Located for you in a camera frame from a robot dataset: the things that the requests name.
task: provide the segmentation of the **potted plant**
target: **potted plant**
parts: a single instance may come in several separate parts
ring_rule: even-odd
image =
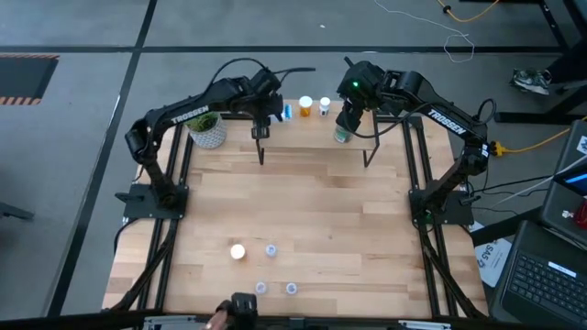
[[[200,115],[185,125],[190,129],[190,136],[200,148],[218,148],[227,138],[227,124],[219,113],[210,112]]]

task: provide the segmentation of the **person's hand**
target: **person's hand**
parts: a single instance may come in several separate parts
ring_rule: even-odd
[[[205,324],[205,330],[223,330],[224,325],[227,323],[228,312],[220,310],[212,316],[210,321]]]

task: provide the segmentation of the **orange-black warning stripe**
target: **orange-black warning stripe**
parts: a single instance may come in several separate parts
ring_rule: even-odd
[[[0,105],[38,105],[39,98],[0,96]]]
[[[13,59],[58,59],[59,58],[59,55],[0,54],[0,58],[13,58]]]

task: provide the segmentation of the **green succulent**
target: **green succulent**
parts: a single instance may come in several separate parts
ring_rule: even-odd
[[[186,122],[185,125],[194,132],[202,133],[212,129],[217,121],[218,115],[216,113],[207,113]]]

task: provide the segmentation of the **gray concrete floor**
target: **gray concrete floor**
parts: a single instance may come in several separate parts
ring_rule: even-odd
[[[470,33],[478,46],[556,45],[535,5],[498,5],[478,21],[459,24],[444,16],[433,0],[380,2],[391,10]],[[4,0],[0,47],[133,46],[148,3]],[[578,33],[562,3],[548,3],[567,40],[576,41]],[[453,6],[459,16],[470,17],[486,5]],[[428,23],[385,13],[367,0],[279,0],[270,5],[261,0],[167,0],[157,5],[146,45],[442,46],[449,34]],[[463,43],[455,40],[454,45]],[[317,73],[291,75],[282,93],[290,98],[301,94],[336,98],[336,87],[346,70],[342,60],[345,55],[355,61],[373,61],[383,68],[421,72],[440,95],[471,114],[487,97],[494,98],[501,111],[512,112],[543,111],[559,99],[519,93],[507,84],[513,68],[543,68],[556,58],[537,54],[478,54],[461,64],[451,63],[445,54],[142,54],[63,312],[89,313],[101,307],[113,258],[112,242],[123,211],[114,193],[128,189],[137,167],[123,139],[133,121],[153,107],[199,93],[218,66],[240,56],[256,58],[272,69],[317,67]],[[0,221],[0,319],[44,314],[65,240],[72,230],[129,59],[129,54],[62,55],[41,105],[4,107],[0,111],[0,200],[37,214],[32,222],[14,218]],[[239,63],[224,74],[251,74],[255,70],[251,64]],[[564,127],[491,123],[489,139],[518,148],[561,129]],[[451,142],[457,155],[460,141],[452,138]],[[563,142],[561,138],[535,151],[492,159],[489,184],[553,172]],[[481,188],[483,180],[484,176],[480,176],[471,182]],[[525,211],[538,205],[542,196],[536,193],[500,208]],[[492,205],[500,197],[483,196],[478,205]],[[476,215],[485,224],[509,216],[484,211]]]

